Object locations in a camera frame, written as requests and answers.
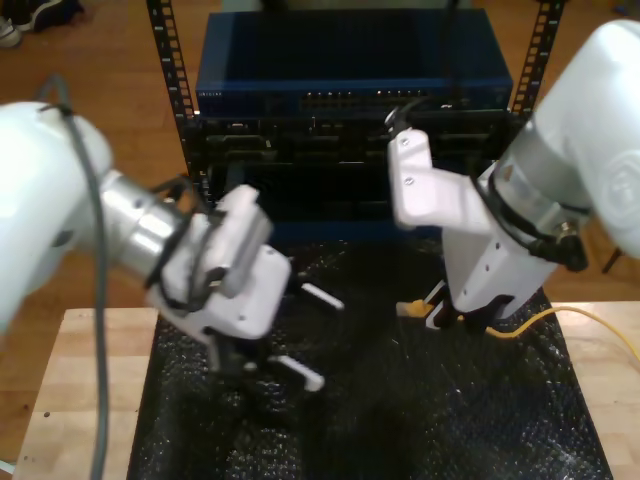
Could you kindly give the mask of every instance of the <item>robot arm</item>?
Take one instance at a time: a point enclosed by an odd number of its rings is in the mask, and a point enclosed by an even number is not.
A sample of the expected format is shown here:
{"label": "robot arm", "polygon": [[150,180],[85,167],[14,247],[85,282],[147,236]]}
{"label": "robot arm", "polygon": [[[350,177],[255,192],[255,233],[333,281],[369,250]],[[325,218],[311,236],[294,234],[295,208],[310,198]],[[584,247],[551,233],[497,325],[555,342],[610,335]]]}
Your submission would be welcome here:
{"label": "robot arm", "polygon": [[[0,334],[23,298],[43,285],[72,248],[95,247],[87,186],[58,109],[41,103],[0,107]],[[147,300],[178,329],[209,347],[212,370],[239,373],[245,364],[280,363],[305,380],[323,379],[288,357],[248,358],[237,345],[271,329],[291,266],[266,245],[272,225],[240,186],[215,211],[186,215],[112,169],[106,139],[86,120],[76,125],[100,183],[109,260],[138,277]],[[317,287],[300,291],[341,309]],[[218,348],[224,342],[224,348]]]}
{"label": "robot arm", "polygon": [[390,142],[396,221],[443,227],[447,280],[435,290],[444,300],[428,326],[459,313],[506,318],[559,263],[579,270],[580,255],[563,262],[562,252],[579,246],[592,210],[617,245],[640,256],[639,56],[639,23],[600,27],[480,177],[485,198],[468,177],[432,167],[426,133],[407,129]]}

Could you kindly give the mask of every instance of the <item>shoe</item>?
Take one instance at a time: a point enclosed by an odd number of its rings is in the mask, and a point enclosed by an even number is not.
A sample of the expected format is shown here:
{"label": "shoe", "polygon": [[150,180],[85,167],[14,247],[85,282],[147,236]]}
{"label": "shoe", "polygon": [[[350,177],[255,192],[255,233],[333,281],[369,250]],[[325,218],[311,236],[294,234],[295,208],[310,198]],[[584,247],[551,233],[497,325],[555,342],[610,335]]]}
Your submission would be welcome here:
{"label": "shoe", "polygon": [[11,20],[16,30],[31,30],[31,10],[26,0],[4,0],[2,7],[2,16]]}
{"label": "shoe", "polygon": [[16,47],[22,40],[22,34],[15,29],[11,20],[0,17],[0,48]]}
{"label": "shoe", "polygon": [[46,28],[66,25],[78,13],[84,13],[79,0],[29,0],[31,30],[41,32]]}

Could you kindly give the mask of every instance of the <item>silver cylindrical joint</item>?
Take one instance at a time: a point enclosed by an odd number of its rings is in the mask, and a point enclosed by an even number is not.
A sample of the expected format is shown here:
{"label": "silver cylindrical joint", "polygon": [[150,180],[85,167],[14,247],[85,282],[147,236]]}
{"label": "silver cylindrical joint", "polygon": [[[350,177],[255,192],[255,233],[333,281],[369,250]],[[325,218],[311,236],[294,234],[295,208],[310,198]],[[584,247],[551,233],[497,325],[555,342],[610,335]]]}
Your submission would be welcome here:
{"label": "silver cylindrical joint", "polygon": [[580,223],[576,211],[591,207],[578,171],[546,145],[535,116],[500,159],[493,182],[513,211],[549,235],[567,219]]}
{"label": "silver cylindrical joint", "polygon": [[[101,187],[110,260],[146,279],[183,214],[115,170]],[[85,248],[94,245],[93,231],[93,226],[85,230]]]}

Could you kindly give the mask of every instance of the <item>black bubble wrap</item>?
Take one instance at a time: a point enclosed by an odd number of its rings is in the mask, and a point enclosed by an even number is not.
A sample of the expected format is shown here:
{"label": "black bubble wrap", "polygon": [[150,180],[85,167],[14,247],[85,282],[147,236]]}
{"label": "black bubble wrap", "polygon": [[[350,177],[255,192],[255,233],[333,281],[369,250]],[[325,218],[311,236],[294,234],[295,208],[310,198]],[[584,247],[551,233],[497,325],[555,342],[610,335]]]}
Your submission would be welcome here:
{"label": "black bubble wrap", "polygon": [[[435,243],[287,253],[346,304],[288,298],[269,338],[326,387],[218,378],[160,321],[129,480],[613,478],[554,317],[516,340],[397,319],[442,277]],[[548,307],[540,292],[502,327]]]}

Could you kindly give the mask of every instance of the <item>gray cable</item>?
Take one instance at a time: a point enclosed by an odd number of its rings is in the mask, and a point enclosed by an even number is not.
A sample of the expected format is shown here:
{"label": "gray cable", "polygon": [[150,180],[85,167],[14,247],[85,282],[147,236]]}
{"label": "gray cable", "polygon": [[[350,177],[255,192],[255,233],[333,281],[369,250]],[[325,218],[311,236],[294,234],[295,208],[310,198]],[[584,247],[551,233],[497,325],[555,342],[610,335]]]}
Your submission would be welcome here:
{"label": "gray cable", "polygon": [[64,80],[59,75],[51,76],[38,92],[37,99],[44,100],[51,90],[55,88],[58,93],[60,113],[67,126],[73,148],[78,156],[84,172],[89,190],[89,199],[95,216],[95,341],[96,364],[98,377],[98,424],[96,430],[96,442],[91,464],[91,480],[101,480],[107,456],[107,444],[109,437],[109,378],[107,371],[107,345],[105,335],[105,308],[107,303],[107,270],[109,257],[107,250],[107,236],[104,225],[104,212],[100,198],[100,185],[96,177],[89,153],[78,131],[71,103]]}

